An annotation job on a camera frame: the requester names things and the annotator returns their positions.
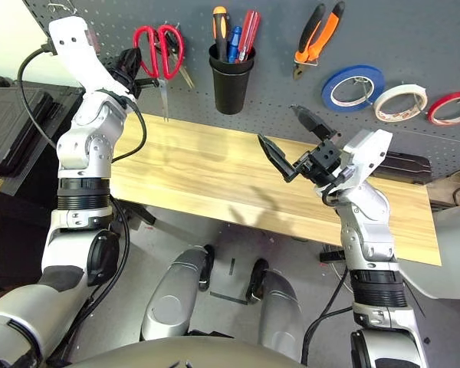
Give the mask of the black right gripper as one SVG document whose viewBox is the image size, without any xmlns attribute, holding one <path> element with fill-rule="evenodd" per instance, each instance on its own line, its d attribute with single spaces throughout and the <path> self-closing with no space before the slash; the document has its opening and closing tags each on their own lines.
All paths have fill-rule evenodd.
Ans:
<svg viewBox="0 0 460 368">
<path fill-rule="evenodd" d="M 273 141 L 258 134 L 258 142 L 264 154 L 283 176 L 285 182 L 291 182 L 297 173 L 300 173 L 316 186 L 331 184 L 335 180 L 334 171 L 341 163 L 341 151 L 330 141 L 337 135 L 337 131 L 306 107 L 292 104 L 290 108 L 300 124 L 323 142 L 313 150 L 304 153 L 298 161 L 291 165 L 286 160 L 284 152 Z"/>
</svg>

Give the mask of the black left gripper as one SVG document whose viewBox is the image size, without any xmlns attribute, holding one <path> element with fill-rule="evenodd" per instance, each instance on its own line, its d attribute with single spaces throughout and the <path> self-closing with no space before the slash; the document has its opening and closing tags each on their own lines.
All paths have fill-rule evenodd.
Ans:
<svg viewBox="0 0 460 368">
<path fill-rule="evenodd" d="M 163 89 L 163 77 L 136 79 L 141 61 L 140 49 L 129 48 L 120 53 L 116 67 L 107 70 L 113 79 L 126 87 L 134 97 L 138 97 L 142 90 L 146 88 Z"/>
</svg>

